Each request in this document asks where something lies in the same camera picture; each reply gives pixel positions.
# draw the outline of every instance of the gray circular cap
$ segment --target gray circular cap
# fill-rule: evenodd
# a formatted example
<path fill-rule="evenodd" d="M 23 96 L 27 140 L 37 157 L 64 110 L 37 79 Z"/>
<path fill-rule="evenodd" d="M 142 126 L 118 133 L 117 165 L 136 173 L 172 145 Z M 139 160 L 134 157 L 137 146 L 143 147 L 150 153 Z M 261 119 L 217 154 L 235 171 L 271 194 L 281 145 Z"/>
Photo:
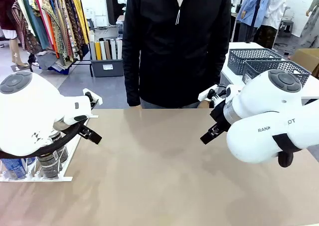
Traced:
<path fill-rule="evenodd" d="M 0 84 L 0 93 L 13 94 L 26 87 L 32 80 L 31 72 L 18 72 L 3 80 Z"/>
<path fill-rule="evenodd" d="M 270 70 L 268 73 L 270 81 L 279 89 L 286 92 L 298 92 L 302 85 L 297 77 L 284 70 Z"/>

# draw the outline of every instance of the black strap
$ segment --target black strap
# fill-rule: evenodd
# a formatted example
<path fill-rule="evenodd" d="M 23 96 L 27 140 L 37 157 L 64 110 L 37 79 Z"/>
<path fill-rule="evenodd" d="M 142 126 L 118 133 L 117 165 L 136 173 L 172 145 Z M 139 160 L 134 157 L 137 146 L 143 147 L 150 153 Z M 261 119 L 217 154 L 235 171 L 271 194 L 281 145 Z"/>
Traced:
<path fill-rule="evenodd" d="M 274 135 L 273 139 L 276 141 L 279 148 L 286 153 L 294 153 L 294 152 L 298 152 L 302 150 L 293 144 L 293 142 L 289 139 L 286 133 L 280 134 L 280 135 Z"/>

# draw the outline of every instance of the white skirt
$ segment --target white skirt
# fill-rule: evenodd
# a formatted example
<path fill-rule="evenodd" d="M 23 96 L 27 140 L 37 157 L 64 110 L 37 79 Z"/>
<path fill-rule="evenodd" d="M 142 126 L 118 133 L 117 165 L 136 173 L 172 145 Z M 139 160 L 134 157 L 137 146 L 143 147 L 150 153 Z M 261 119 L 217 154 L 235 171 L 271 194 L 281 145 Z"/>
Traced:
<path fill-rule="evenodd" d="M 4 34 L 5 38 L 7 38 L 7 39 L 15 39 L 15 38 L 17 38 L 15 30 L 4 30 L 4 29 L 2 29 L 2 31 L 3 31 L 3 34 Z"/>

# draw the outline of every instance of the hand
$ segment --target hand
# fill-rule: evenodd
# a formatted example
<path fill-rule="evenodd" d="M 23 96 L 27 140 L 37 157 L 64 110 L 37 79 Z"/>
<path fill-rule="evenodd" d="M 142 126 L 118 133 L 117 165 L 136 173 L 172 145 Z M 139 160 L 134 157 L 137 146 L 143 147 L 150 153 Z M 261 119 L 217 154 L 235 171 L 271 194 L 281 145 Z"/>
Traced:
<path fill-rule="evenodd" d="M 245 15 L 246 15 L 246 12 L 243 10 L 243 12 L 241 13 L 240 17 L 241 17 L 242 19 L 244 19 Z"/>
<path fill-rule="evenodd" d="M 198 109 L 208 109 L 209 108 L 209 101 L 207 100 L 203 100 L 199 106 L 198 106 Z"/>
<path fill-rule="evenodd" d="M 138 109 L 138 110 L 141 110 L 141 109 L 142 109 L 141 105 L 132 106 L 131 108 L 133 108 L 133 109 Z"/>

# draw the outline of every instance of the zipper pull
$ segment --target zipper pull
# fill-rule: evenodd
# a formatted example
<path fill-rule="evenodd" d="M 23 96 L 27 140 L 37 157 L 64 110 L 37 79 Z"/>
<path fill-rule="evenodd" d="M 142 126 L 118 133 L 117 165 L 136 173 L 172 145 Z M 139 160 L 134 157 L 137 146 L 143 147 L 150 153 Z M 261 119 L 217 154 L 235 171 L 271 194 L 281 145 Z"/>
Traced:
<path fill-rule="evenodd" d="M 179 16 L 180 16 L 180 7 L 178 8 L 178 14 L 177 14 L 177 18 L 176 18 L 176 23 L 175 25 L 179 24 Z"/>

